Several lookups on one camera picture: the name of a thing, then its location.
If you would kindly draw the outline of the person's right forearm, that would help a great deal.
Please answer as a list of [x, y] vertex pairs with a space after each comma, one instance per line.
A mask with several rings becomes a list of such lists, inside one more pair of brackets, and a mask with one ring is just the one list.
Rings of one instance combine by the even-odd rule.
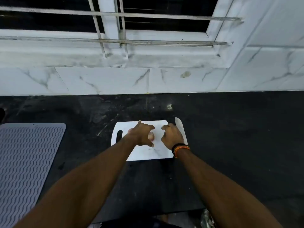
[[256, 197], [190, 150], [179, 150], [177, 158], [219, 228], [283, 228]]

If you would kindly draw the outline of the grey wavy ribbed mat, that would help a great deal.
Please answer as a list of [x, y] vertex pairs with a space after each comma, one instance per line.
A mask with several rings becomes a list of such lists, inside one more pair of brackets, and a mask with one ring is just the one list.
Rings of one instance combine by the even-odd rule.
[[64, 123], [0, 125], [0, 228], [36, 205], [65, 130]]

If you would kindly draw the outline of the person's right hand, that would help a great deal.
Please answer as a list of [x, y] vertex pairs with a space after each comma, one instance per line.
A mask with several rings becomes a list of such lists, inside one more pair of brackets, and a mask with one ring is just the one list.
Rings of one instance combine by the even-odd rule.
[[173, 145], [177, 143], [184, 143], [183, 137], [177, 127], [176, 133], [164, 133], [161, 141], [169, 150], [171, 150]]

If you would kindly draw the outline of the black wristband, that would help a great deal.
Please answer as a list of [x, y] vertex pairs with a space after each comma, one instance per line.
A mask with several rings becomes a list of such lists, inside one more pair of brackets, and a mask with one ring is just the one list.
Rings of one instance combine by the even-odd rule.
[[175, 150], [179, 149], [179, 148], [189, 149], [189, 146], [184, 143], [177, 143], [177, 144], [173, 145], [173, 147], [171, 149], [173, 155], [175, 155]]

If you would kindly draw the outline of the steel kitchen knife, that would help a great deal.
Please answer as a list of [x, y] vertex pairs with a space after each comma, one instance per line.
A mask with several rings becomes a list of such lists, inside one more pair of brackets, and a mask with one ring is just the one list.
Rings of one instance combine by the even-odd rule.
[[187, 138], [186, 138], [186, 134], [185, 134], [185, 131], [184, 131], [184, 126], [183, 126], [182, 121], [178, 117], [174, 117], [174, 119], [175, 119], [175, 125], [177, 126], [177, 128], [179, 129], [179, 131], [180, 131], [180, 133], [183, 137], [184, 144], [188, 145], [188, 141], [187, 141]]

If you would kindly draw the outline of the person's left hand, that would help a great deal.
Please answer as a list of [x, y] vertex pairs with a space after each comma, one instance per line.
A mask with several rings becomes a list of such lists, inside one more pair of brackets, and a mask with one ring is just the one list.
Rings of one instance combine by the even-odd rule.
[[154, 129], [155, 127], [153, 125], [145, 124], [139, 120], [136, 126], [133, 127], [127, 135], [135, 140], [135, 145], [142, 146], [142, 140], [148, 139], [149, 132]]

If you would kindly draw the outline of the clear plastic bag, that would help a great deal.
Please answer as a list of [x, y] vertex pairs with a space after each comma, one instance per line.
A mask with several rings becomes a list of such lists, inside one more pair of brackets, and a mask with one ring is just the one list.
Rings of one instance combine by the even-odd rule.
[[200, 225], [201, 228], [217, 228], [216, 223], [207, 209], [204, 209], [201, 214]]

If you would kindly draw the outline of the white plastic cutting board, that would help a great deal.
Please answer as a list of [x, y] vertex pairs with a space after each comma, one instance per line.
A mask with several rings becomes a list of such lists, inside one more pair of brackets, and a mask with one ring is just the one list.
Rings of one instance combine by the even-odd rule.
[[[122, 131], [122, 137], [125, 136], [129, 129], [136, 126], [137, 121], [128, 122], [117, 122], [114, 126], [111, 138], [111, 145], [117, 142], [117, 135], [119, 131]], [[127, 161], [142, 161], [142, 160], [155, 160], [155, 159], [167, 159], [173, 158], [173, 153], [170, 149], [162, 143], [161, 138], [164, 134], [162, 126], [167, 125], [166, 120], [155, 120], [155, 121], [143, 121], [142, 123], [152, 125], [155, 127], [151, 132], [154, 134], [154, 147], [149, 146], [136, 146], [131, 154], [129, 155]]]

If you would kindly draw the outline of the person's left forearm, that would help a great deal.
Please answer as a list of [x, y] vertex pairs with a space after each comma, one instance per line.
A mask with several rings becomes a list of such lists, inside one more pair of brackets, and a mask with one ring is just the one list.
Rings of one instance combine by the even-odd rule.
[[137, 139], [126, 135], [58, 180], [14, 228], [87, 228], [101, 210]]

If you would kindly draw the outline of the orange thread wristband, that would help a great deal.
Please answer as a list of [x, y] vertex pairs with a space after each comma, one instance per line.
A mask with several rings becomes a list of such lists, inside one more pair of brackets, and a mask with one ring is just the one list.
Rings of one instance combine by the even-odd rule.
[[184, 149], [184, 148], [176, 149], [176, 150], [175, 150], [174, 158], [177, 158], [177, 153], [178, 153], [178, 151], [179, 151], [179, 150], [183, 150], [183, 149]]

